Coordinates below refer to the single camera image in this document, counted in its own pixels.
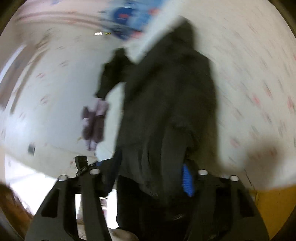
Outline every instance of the blue object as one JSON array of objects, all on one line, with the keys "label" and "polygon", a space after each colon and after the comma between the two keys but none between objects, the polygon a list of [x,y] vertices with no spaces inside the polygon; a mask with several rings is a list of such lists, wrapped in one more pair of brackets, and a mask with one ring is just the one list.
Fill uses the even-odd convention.
[{"label": "blue object", "polygon": [[186,164],[183,165],[183,182],[182,187],[184,192],[187,193],[189,197],[194,196],[194,186],[193,186],[193,178],[189,172],[189,169]]}]

